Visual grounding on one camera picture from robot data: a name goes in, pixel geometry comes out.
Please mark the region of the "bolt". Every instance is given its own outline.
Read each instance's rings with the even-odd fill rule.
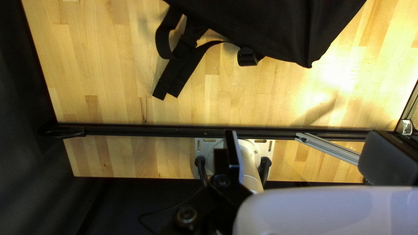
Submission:
[[[230,183],[231,181],[229,181],[226,175],[215,175],[213,177],[213,184],[217,187],[226,188]]]
[[[197,211],[192,206],[186,205],[180,207],[177,212],[177,222],[187,225],[197,218]]]

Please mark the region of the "black panel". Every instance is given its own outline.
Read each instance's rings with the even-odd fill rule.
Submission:
[[[372,185],[416,185],[418,150],[384,131],[371,131],[358,167]]]

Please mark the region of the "mounting plate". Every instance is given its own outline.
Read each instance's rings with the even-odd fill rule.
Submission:
[[[275,140],[266,139],[239,139],[240,145],[251,146],[256,159],[268,157],[273,160],[273,150]],[[195,138],[194,139],[194,157],[203,156],[206,160],[205,169],[208,176],[213,175],[213,149],[224,148],[223,138]],[[197,167],[192,167],[192,173],[195,178],[199,178]]]

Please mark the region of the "black strap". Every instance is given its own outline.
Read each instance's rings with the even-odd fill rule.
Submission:
[[[164,100],[167,93],[178,97],[206,51],[225,41],[210,41],[199,47],[197,40],[209,29],[192,18],[187,18],[186,29],[180,37],[176,47],[171,51],[169,43],[170,31],[175,29],[180,22],[181,12],[170,7],[161,25],[155,33],[157,51],[163,59],[170,59],[157,85],[153,96]],[[248,47],[242,47],[237,59],[240,66],[257,65],[264,56],[256,54]]]
[[[194,19],[188,18],[184,34],[181,35],[174,50],[171,51],[169,41],[170,31],[176,29],[181,16],[181,12],[173,7],[170,7],[155,32],[155,44],[157,46],[157,51],[163,59],[180,59],[186,56],[191,50],[196,48],[197,40],[199,40],[209,29],[208,27],[196,22]]]
[[[215,46],[223,42],[225,41],[210,41],[192,50],[192,52],[184,59],[183,66],[178,72],[175,81],[172,83],[170,89],[168,90],[168,93],[177,98],[180,95],[180,92],[183,89],[183,87],[186,85],[186,82],[196,69],[197,65],[202,60],[203,55],[205,55],[206,51],[212,46]]]
[[[182,15],[183,13],[173,7],[170,7],[155,32],[155,44],[157,45],[157,51],[163,59],[176,59],[171,52],[168,39],[170,37],[170,31],[176,29]]]
[[[206,51],[211,46],[222,42],[224,41],[207,42],[192,50],[187,56],[181,59],[170,60],[158,80],[153,96],[160,100],[164,100],[167,93],[174,97],[178,97]]]

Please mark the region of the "black fabric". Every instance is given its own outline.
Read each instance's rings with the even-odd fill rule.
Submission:
[[[153,96],[178,97],[210,46],[196,41],[211,28],[241,47],[240,66],[254,66],[264,56],[311,68],[366,0],[165,0],[171,7],[155,34],[157,50],[170,59]],[[187,16],[185,34],[171,52],[168,36]]]
[[[259,54],[311,68],[366,0],[165,0]]]

